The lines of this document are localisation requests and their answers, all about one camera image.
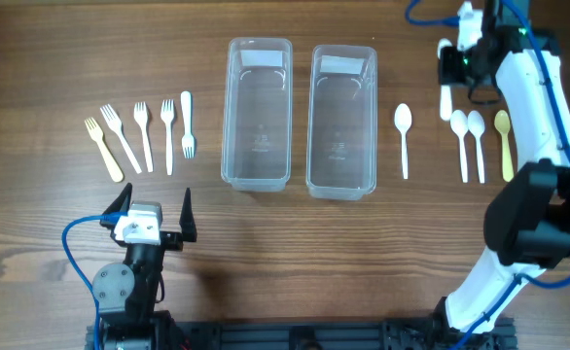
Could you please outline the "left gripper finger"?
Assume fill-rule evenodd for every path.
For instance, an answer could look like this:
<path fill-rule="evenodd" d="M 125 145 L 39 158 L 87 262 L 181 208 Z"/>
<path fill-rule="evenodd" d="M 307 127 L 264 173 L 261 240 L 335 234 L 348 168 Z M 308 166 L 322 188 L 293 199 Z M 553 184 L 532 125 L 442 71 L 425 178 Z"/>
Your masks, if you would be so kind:
<path fill-rule="evenodd" d="M 99 224 L 108 229 L 113 229 L 119 218 L 126 215 L 129 209 L 132 195 L 132 184 L 128 183 L 122 189 L 120 194 L 102 213 L 103 218 L 99 220 Z"/>
<path fill-rule="evenodd" d="M 192 208 L 192 193 L 190 188 L 186 188 L 184 193 L 179 225 L 181 228 L 182 240 L 184 242 L 196 242 L 197 230 Z"/>

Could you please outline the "white plastic spoon pair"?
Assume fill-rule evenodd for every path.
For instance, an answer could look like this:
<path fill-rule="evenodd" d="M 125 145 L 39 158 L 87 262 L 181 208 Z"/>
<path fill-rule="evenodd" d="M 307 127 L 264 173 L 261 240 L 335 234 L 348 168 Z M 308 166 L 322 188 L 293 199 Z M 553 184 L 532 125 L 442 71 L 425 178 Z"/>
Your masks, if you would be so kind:
<path fill-rule="evenodd" d="M 476 153 L 478 162 L 479 181 L 485 183 L 485 169 L 481 138 L 485 132 L 485 124 L 482 115 L 478 111 L 471 111 L 467 118 L 469 131 L 476 141 Z"/>
<path fill-rule="evenodd" d="M 468 182 L 468 161 L 466 155 L 465 136 L 468 132 L 467 116 L 460 110 L 455 110 L 450 117 L 450 128 L 458 138 L 460 171 L 463 183 Z"/>

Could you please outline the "yellow plastic spoon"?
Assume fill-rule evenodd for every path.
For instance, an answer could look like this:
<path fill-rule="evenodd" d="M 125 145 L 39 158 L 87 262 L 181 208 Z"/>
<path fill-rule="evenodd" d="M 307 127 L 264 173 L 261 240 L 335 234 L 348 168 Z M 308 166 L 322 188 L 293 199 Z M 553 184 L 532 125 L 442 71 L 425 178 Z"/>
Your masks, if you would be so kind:
<path fill-rule="evenodd" d="M 501 166 L 502 177 L 505 182 L 510 182 L 514 178 L 514 167 L 509 142 L 509 133 L 511 130 L 511 122 L 508 113 L 500 110 L 494 118 L 494 127 L 501 137 Z"/>

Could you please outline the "thick white plastic spoon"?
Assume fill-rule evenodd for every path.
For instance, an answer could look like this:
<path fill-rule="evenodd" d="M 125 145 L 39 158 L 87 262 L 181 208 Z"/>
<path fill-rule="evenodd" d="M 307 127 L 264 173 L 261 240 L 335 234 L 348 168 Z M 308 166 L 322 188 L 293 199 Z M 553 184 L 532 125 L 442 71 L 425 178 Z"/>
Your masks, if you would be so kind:
<path fill-rule="evenodd" d="M 447 38 L 442 38 L 437 46 L 437 57 L 441 58 L 442 49 L 450 47 L 451 42 Z M 441 85 L 440 92 L 440 117 L 444 122 L 448 122 L 452 114 L 452 97 L 450 86 Z"/>

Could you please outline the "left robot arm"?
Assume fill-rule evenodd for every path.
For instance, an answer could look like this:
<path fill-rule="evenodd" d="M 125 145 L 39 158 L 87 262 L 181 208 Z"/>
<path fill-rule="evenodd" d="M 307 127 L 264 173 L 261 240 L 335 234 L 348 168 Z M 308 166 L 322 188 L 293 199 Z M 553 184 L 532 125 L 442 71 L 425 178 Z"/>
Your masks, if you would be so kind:
<path fill-rule="evenodd" d="M 125 258 L 101 267 L 91 282 L 97 315 L 87 328 L 85 348 L 190 349 L 189 338 L 171 314 L 155 306 L 165 296 L 165 253 L 181 251 L 184 243 L 196 241 L 191 191 L 184 193 L 179 232 L 161 228 L 159 203 L 133 201 L 131 194 L 132 185 L 125 185 L 99 220 L 110 230 L 111 239 L 125 249 Z"/>

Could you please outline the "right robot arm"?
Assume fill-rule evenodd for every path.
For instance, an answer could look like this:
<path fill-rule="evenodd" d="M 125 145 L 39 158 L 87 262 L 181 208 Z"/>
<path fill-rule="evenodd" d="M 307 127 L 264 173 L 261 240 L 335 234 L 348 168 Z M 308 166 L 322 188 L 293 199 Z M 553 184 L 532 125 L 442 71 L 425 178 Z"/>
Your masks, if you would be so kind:
<path fill-rule="evenodd" d="M 448 20 L 458 41 L 440 54 L 442 85 L 491 85 L 505 99 L 517 147 L 517 173 L 484 215 L 481 257 L 433 316 L 431 341 L 453 349 L 477 345 L 524 286 L 570 258 L 570 112 L 556 38 L 531 27 L 528 9 L 465 2 Z"/>

